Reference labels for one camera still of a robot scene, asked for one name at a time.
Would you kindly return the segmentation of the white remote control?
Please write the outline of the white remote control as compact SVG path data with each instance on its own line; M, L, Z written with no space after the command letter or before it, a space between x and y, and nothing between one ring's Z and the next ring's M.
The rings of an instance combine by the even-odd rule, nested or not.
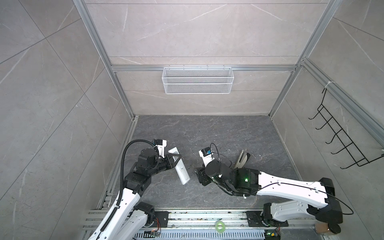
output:
M177 171L179 179L182 185L185 185L190 180L190 176L186 170L184 162L182 158L181 157L179 158L178 156L173 156L173 159L174 159L174 162L177 162L175 169Z

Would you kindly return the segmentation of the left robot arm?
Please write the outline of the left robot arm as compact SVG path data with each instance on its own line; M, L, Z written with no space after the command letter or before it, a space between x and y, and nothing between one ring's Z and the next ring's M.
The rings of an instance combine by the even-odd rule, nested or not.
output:
M148 228L147 233L152 237L158 237L161 233L163 224L156 217L154 206L141 202L140 199L151 184L152 176L174 169L182 156L165 154L166 140L142 140L150 147L141 151L130 172L125 175L126 153L137 142L132 140L123 150L118 196L99 226L89 236L90 240L133 240L143 227Z

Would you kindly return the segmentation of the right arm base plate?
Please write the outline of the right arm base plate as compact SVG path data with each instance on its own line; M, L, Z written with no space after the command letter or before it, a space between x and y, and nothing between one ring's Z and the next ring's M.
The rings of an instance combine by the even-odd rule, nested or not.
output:
M262 211L246 211L249 227L288 227L287 221L280 222L274 220L271 215L264 214Z

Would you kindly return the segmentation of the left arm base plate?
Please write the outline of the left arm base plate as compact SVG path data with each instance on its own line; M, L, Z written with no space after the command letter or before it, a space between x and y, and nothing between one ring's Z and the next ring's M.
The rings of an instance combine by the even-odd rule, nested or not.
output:
M166 228L169 222L169 214L167 211L156 211L148 214L148 219L145 224L145 227L152 228Z

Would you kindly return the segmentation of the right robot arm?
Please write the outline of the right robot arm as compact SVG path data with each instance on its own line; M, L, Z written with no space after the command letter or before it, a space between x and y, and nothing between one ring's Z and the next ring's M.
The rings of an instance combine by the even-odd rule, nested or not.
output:
M213 183L230 196L273 196L287 199L283 203L264 204L256 218L264 227L279 228L291 219L313 217L324 223L328 232L335 235L341 232L340 225L345 215L341 208L343 202L336 197L331 179L302 182L254 169L231 169L217 160L196 168L195 173L203 186Z

